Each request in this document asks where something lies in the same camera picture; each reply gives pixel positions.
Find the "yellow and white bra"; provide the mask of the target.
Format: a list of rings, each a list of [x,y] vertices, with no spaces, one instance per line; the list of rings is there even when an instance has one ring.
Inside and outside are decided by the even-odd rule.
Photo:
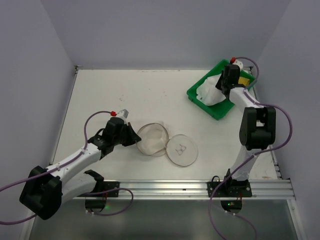
[[[206,106],[213,106],[226,100],[227,97],[221,90],[216,88],[221,76],[221,74],[218,74],[206,78],[205,81],[196,89],[196,99]],[[234,103],[233,100],[235,100],[234,104],[241,110],[246,107],[253,107],[254,104],[240,92],[240,90],[233,90],[231,92],[231,102]]]

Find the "white mesh laundry bag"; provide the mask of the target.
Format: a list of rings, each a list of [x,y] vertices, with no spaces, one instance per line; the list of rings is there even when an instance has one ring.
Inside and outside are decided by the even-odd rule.
[[[198,158],[199,150],[195,141],[184,134],[170,136],[169,130],[162,122],[143,125],[137,135],[141,141],[136,146],[146,156],[166,155],[179,167],[188,167]]]

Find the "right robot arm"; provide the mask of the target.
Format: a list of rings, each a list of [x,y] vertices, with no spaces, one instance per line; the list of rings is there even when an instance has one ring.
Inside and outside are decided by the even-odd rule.
[[[260,152],[275,142],[276,110],[259,105],[246,86],[239,83],[240,74],[238,65],[225,65],[215,87],[242,112],[241,148],[229,174],[233,180],[246,181]]]

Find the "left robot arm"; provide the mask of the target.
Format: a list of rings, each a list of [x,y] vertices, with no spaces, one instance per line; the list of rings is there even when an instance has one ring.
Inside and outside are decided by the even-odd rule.
[[[78,152],[46,168],[34,167],[19,197],[20,203],[47,220],[62,204],[75,197],[112,196],[119,189],[106,187],[104,177],[87,167],[110,154],[115,146],[128,147],[141,140],[130,123],[111,117],[105,128],[86,140]]]

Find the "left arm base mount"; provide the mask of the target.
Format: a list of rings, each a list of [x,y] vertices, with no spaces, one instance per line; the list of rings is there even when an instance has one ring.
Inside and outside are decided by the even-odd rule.
[[[117,198],[119,191],[116,190],[120,187],[119,181],[103,181],[98,183],[93,191],[85,193],[84,206],[89,212],[101,213],[107,207],[108,197]]]

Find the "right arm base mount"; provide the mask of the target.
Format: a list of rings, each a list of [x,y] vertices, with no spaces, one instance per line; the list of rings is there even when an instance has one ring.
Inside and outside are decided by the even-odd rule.
[[[253,196],[251,185],[248,179],[236,180],[232,177],[219,187],[214,193],[214,198],[231,198],[231,200],[221,200],[222,208],[230,213],[238,214],[243,207],[243,198]]]

